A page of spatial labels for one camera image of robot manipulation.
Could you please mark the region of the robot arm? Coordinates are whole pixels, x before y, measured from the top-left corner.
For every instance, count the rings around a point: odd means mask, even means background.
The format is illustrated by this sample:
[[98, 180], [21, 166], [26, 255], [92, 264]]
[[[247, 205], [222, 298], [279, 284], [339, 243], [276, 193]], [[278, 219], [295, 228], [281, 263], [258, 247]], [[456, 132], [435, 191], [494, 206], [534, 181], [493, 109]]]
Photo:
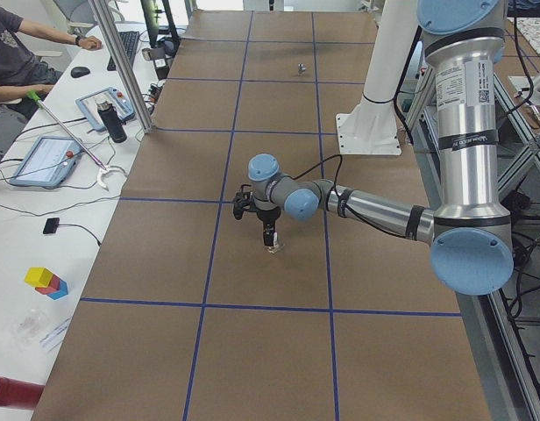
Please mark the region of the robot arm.
[[318, 210], [351, 218], [397, 238], [430, 246], [430, 263], [449, 288], [483, 296], [501, 288], [514, 267], [509, 211], [497, 187], [498, 130], [494, 63], [504, 48], [504, 1], [388, 1], [359, 104], [337, 116], [341, 154], [397, 155], [393, 107], [409, 57], [422, 42], [435, 76], [442, 202], [435, 210], [320, 179], [281, 172], [262, 153], [248, 164], [248, 183], [233, 214], [253, 212], [269, 250], [278, 246], [281, 214], [304, 221]]

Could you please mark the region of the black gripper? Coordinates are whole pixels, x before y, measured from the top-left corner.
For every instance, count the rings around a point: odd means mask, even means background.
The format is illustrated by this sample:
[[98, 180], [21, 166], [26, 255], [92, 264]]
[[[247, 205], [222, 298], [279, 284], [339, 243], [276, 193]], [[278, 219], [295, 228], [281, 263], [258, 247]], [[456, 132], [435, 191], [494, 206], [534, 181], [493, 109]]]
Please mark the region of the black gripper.
[[281, 208], [273, 203], [256, 205], [257, 218], [263, 223], [262, 238], [264, 246], [274, 246], [274, 223], [281, 215]]

